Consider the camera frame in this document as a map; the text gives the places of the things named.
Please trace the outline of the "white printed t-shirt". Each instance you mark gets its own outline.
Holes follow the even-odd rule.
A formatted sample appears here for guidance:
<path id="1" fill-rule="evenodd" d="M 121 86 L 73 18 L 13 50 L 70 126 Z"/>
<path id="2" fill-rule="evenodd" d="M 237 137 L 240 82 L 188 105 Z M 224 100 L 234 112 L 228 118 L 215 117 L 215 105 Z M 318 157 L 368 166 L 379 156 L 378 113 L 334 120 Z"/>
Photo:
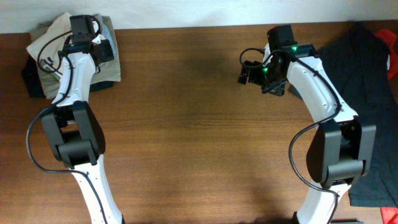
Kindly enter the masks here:
<path id="1" fill-rule="evenodd" d="M 114 60 L 111 38 L 98 15 L 66 12 L 27 47 L 39 82 L 54 85 L 71 80 L 89 83 L 100 65 Z"/>

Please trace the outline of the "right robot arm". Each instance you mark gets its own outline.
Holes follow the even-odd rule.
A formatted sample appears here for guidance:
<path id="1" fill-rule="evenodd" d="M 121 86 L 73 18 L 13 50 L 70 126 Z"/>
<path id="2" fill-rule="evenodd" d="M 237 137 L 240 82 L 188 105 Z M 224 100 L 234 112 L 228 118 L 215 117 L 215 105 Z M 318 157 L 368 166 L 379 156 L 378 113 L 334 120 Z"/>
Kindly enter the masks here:
<path id="1" fill-rule="evenodd" d="M 259 85 L 263 94 L 276 96 L 290 83 L 301 96 L 313 124 L 299 131 L 288 149 L 293 171 L 308 186 L 292 223 L 331 223 L 341 197 L 370 170 L 376 126 L 360 120 L 328 78 L 315 47 L 298 44 L 290 25 L 273 27 L 267 39 L 258 50 L 262 61 L 240 61 L 238 83 Z M 311 177 L 306 180 L 295 166 L 293 147 L 311 129 L 316 133 L 306 155 Z"/>

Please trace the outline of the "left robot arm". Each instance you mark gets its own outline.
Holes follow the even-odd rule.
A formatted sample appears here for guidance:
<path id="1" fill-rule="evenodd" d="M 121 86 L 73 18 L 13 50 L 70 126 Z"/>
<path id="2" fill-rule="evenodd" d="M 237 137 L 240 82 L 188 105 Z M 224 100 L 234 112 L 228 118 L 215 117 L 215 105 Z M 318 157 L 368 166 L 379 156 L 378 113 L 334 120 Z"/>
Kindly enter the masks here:
<path id="1" fill-rule="evenodd" d="M 113 51 L 109 40 L 100 36 L 97 18 L 80 15 L 69 21 L 70 35 L 58 53 L 60 88 L 40 121 L 54 157 L 65 166 L 63 172 L 77 181 L 91 222 L 124 223 L 104 169 L 104 133 L 88 104 L 91 79 L 101 63 L 113 60 Z"/>

